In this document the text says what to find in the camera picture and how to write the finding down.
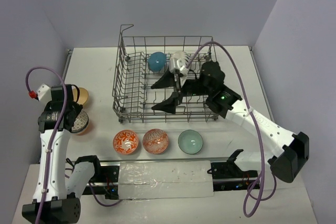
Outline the white bowl orange rim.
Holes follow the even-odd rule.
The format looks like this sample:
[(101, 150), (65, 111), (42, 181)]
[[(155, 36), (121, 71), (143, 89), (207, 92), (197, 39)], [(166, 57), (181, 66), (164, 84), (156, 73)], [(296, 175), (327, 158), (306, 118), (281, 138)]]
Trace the white bowl orange rim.
[(180, 70), (182, 67), (186, 67), (189, 63), (189, 55), (184, 51), (177, 51), (173, 53), (169, 60), (169, 70), (174, 72), (175, 70)]

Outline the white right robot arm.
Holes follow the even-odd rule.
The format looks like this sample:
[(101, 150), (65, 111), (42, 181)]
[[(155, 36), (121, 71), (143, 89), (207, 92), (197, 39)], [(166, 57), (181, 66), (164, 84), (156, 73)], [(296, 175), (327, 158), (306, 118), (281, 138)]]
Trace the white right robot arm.
[(272, 153), (267, 161), (272, 173), (283, 182), (292, 183), (309, 159), (308, 135), (286, 130), (248, 106), (245, 99), (224, 84), (225, 74), (218, 62), (203, 63), (195, 79), (188, 78), (187, 74), (186, 68), (181, 73), (167, 70), (151, 89), (173, 88), (173, 92), (152, 109), (175, 114), (184, 97), (205, 95), (206, 106), (213, 113), (261, 137)]

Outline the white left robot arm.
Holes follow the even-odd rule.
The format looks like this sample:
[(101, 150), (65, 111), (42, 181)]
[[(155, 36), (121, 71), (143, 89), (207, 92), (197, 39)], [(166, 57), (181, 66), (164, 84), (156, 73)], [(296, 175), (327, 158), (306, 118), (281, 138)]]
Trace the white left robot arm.
[(83, 156), (75, 161), (69, 178), (65, 177), (68, 142), (82, 105), (73, 98), (69, 84), (42, 84), (36, 93), (45, 105), (38, 118), (40, 168), (33, 200), (23, 205), (22, 216), (30, 223), (77, 223), (87, 183), (99, 180), (103, 169), (97, 156)]

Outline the tan bowl on table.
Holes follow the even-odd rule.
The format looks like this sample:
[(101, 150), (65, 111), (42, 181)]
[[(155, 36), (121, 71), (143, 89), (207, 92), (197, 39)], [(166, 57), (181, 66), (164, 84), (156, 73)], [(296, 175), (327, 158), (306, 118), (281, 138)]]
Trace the tan bowl on table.
[(89, 100), (89, 92), (85, 88), (74, 89), (76, 94), (76, 101), (79, 105), (85, 105)]

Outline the orange geometric pattern bowl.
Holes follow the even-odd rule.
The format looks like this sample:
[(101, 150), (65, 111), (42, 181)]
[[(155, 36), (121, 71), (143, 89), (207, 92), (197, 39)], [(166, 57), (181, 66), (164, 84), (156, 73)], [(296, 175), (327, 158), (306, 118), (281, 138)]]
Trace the orange geometric pattern bowl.
[(150, 154), (162, 154), (169, 146), (169, 137), (161, 129), (151, 129), (144, 134), (142, 145)]

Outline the pale green bowl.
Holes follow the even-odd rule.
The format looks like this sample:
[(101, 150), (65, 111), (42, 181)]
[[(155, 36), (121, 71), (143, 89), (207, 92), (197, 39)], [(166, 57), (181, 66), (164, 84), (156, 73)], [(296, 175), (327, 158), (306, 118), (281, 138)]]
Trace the pale green bowl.
[(178, 145), (182, 152), (190, 155), (197, 154), (203, 148), (203, 138), (195, 130), (185, 130), (178, 137)]

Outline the orange floral pattern bowl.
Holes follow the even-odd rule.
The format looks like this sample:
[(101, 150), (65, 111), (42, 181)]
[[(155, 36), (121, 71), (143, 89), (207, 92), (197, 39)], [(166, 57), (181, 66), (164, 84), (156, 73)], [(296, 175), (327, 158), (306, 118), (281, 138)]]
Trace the orange floral pattern bowl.
[(132, 130), (122, 130), (113, 138), (114, 150), (122, 155), (132, 154), (139, 146), (139, 137)]

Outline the white taped sheet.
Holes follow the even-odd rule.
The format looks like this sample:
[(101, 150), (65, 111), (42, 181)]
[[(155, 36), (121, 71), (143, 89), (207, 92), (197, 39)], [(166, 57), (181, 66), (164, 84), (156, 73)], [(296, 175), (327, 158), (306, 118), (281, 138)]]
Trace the white taped sheet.
[(203, 198), (214, 195), (209, 161), (123, 162), (120, 199)]

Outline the black mounting rail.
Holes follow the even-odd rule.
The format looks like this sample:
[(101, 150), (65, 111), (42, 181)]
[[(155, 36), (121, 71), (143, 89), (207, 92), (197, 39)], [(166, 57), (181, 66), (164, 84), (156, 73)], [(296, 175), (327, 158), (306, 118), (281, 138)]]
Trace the black mounting rail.
[[(255, 169), (239, 168), (233, 161), (211, 162), (207, 171), (212, 175), (213, 191), (245, 190), (258, 176)], [(120, 199), (118, 195), (118, 177), (120, 164), (105, 163), (100, 172), (92, 179), (92, 186), (97, 195), (105, 199)]]

